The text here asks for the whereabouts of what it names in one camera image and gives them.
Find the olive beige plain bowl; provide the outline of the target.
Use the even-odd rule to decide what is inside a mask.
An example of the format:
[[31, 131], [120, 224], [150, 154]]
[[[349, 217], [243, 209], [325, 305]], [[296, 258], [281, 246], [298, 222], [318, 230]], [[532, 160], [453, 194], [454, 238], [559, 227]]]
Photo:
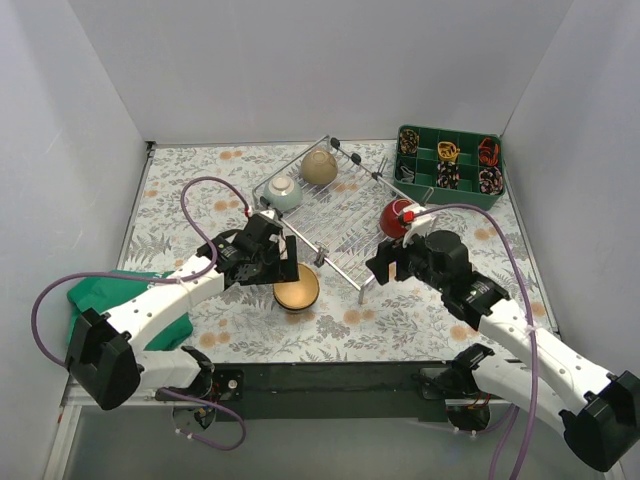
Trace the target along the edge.
[[324, 149], [307, 153], [300, 165], [300, 175], [313, 185], [327, 185], [335, 180], [338, 166], [335, 157]]

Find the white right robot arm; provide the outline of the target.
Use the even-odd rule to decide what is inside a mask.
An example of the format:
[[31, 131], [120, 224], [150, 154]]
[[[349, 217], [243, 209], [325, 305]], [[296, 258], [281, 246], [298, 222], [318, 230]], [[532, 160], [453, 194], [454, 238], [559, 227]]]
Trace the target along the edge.
[[366, 262], [379, 284], [415, 278], [437, 290], [447, 311], [518, 361], [473, 358], [452, 373], [464, 397], [481, 391], [534, 414], [562, 434], [586, 465], [609, 471], [639, 440], [639, 378], [615, 374], [529, 324], [517, 302], [476, 271], [460, 237], [446, 230], [385, 240]]

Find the pale green ribbed bowl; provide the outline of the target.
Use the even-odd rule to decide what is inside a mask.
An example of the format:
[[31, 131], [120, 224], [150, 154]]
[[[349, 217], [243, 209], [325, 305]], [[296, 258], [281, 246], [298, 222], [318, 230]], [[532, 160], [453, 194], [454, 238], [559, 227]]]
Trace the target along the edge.
[[300, 206], [303, 193], [295, 180], [289, 176], [280, 175], [267, 182], [263, 197], [273, 208], [287, 212]]

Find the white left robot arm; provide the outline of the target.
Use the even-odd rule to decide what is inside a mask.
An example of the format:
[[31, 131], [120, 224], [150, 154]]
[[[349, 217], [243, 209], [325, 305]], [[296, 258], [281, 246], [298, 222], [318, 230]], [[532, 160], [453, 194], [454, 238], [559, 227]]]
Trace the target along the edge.
[[148, 344], [193, 307], [231, 286], [296, 282], [297, 241], [269, 212], [252, 215], [231, 238], [218, 235], [181, 269], [133, 299], [76, 320], [65, 366], [104, 410], [140, 390], [200, 400], [213, 387], [214, 365], [194, 347], [150, 351]]

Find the red ceramic bowl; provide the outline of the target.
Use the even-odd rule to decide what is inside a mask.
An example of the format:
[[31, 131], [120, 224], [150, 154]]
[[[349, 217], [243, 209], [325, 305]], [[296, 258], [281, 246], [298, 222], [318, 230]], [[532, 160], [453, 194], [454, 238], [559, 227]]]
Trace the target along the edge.
[[415, 204], [406, 198], [397, 198], [388, 203], [380, 214], [380, 230], [389, 238], [402, 238], [415, 217], [411, 210], [414, 206]]

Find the beige bowl bird motif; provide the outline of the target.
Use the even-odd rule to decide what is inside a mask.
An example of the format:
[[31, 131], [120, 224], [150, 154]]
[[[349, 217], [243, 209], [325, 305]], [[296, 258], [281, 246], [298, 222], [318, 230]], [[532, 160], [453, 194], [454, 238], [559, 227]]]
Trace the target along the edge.
[[320, 293], [319, 280], [310, 267], [299, 263], [298, 274], [297, 281], [278, 283], [273, 286], [276, 302], [291, 311], [300, 311], [311, 307]]

